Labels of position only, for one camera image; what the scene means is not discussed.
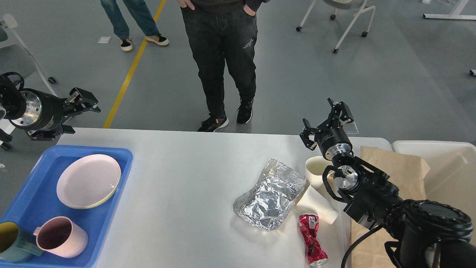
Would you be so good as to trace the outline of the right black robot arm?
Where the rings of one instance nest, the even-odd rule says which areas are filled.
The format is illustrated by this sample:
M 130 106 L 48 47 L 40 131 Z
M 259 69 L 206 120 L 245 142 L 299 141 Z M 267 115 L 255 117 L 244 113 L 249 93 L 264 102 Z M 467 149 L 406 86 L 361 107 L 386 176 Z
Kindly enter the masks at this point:
M 345 203 L 344 212 L 368 229 L 346 251 L 341 267 L 359 243 L 385 229 L 394 239 L 385 242 L 386 254 L 397 268 L 474 268 L 471 217 L 440 202 L 403 200 L 387 173 L 354 156 L 343 129 L 343 124 L 354 122 L 348 106 L 330 98 L 328 102 L 326 121 L 313 128 L 303 119 L 300 137 L 308 149 L 319 148 L 331 161 L 322 175 L 328 194 Z

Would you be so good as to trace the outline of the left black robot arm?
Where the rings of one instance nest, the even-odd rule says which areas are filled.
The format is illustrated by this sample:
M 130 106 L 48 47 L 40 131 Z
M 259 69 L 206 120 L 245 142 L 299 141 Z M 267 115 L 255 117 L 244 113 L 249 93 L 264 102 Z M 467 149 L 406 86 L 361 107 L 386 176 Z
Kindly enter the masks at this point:
M 101 112 L 93 93 L 75 87 L 68 98 L 25 88 L 17 72 L 1 74 L 1 119 L 24 130 L 34 141 L 52 141 L 75 131 L 65 122 L 84 112 Z

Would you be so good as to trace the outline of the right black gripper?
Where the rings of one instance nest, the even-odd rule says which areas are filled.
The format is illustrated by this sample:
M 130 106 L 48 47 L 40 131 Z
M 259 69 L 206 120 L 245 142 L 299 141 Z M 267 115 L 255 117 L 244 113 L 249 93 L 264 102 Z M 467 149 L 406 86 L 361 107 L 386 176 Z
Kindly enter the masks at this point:
M 310 122 L 303 118 L 304 129 L 300 138 L 306 148 L 314 151 L 319 147 L 322 156 L 326 160 L 332 160 L 337 154 L 353 153 L 353 147 L 343 126 L 354 123 L 354 117 L 347 104 L 335 102 L 327 98 L 331 105 L 331 112 L 327 118 L 327 127 L 311 127 Z

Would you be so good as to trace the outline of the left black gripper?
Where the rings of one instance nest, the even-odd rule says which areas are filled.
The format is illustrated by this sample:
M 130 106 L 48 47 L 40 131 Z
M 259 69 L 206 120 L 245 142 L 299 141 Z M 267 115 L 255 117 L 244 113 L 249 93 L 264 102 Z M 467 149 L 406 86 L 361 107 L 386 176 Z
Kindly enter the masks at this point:
M 65 117 L 74 117 L 84 112 L 100 113 L 98 100 L 93 93 L 74 87 L 68 98 L 58 98 L 34 89 L 20 91 L 25 99 L 26 110 L 18 119 L 10 123 L 28 130 L 28 136 L 33 141 L 53 141 L 63 134 L 75 134 L 73 127 L 61 124 Z

